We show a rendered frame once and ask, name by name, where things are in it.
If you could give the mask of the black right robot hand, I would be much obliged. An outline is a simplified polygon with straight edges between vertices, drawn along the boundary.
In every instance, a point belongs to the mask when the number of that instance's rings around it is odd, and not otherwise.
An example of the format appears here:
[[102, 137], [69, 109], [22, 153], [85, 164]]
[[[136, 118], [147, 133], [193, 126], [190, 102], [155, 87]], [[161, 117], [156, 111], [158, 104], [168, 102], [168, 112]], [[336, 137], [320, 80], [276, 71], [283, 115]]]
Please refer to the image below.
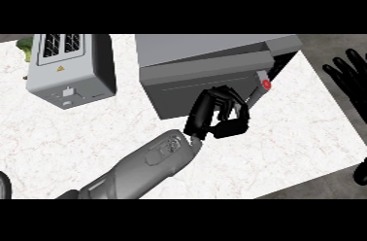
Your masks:
[[323, 70], [348, 96], [357, 113], [367, 123], [367, 54], [361, 57], [355, 49], [348, 49], [345, 55], [349, 63], [340, 57], [334, 57], [334, 66], [324, 64]]

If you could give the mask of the dark grey microwave door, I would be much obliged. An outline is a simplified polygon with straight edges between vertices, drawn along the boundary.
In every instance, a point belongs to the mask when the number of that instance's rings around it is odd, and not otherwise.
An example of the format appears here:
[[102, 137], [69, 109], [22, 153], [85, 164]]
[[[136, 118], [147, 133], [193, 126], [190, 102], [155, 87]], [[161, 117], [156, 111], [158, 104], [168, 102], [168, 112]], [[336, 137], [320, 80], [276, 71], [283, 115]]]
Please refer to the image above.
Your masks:
[[187, 116], [197, 95], [214, 86], [231, 87], [246, 99], [258, 85], [255, 72], [273, 65], [271, 53], [264, 51], [140, 68], [140, 83], [159, 119]]

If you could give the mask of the dark round object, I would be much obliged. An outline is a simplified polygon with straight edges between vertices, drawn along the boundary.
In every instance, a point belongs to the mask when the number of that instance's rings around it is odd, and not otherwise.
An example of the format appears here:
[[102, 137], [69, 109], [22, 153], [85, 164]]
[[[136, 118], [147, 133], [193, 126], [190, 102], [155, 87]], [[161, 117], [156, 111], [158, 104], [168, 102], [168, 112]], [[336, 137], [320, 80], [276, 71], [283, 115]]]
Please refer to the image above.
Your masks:
[[12, 183], [7, 175], [0, 171], [0, 199], [12, 199]]

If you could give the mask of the grey microwave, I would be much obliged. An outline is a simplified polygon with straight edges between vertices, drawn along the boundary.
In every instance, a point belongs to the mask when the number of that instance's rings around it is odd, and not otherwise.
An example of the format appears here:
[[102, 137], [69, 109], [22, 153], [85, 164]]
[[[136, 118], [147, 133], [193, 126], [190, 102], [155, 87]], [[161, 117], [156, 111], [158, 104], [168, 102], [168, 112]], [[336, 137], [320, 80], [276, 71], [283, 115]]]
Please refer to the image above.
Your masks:
[[274, 65], [255, 72], [258, 82], [245, 102], [252, 105], [271, 89], [271, 82], [301, 50], [293, 34], [138, 34], [138, 69], [156, 65], [268, 51]]

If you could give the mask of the silver toaster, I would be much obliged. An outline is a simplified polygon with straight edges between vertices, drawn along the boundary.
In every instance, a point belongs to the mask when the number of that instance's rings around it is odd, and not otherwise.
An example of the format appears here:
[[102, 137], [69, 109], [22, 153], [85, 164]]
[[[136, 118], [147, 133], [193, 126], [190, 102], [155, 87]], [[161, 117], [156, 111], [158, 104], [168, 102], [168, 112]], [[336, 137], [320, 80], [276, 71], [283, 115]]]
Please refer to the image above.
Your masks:
[[116, 95], [108, 34], [35, 34], [26, 90], [66, 110]]

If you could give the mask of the green vegetable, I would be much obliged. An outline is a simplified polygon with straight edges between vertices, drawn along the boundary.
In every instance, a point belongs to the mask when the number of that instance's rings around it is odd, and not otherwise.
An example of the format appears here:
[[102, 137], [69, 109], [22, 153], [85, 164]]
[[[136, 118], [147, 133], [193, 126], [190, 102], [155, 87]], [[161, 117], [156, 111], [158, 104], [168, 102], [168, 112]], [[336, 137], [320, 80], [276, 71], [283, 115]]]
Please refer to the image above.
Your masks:
[[32, 48], [32, 38], [31, 37], [22, 38], [16, 43], [16, 47], [25, 52], [26, 61], [29, 61], [29, 59], [31, 59], [31, 48]]

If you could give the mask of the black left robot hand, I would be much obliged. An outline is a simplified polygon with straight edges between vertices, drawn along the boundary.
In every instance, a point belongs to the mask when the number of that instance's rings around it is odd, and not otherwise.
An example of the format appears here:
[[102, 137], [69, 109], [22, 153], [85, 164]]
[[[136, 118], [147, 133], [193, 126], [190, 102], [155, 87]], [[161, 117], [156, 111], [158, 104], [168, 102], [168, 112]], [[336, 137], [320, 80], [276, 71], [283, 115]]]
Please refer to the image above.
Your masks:
[[243, 134], [248, 130], [248, 105], [234, 89], [214, 86], [203, 89], [186, 121], [183, 133], [205, 139], [212, 133], [217, 139]]

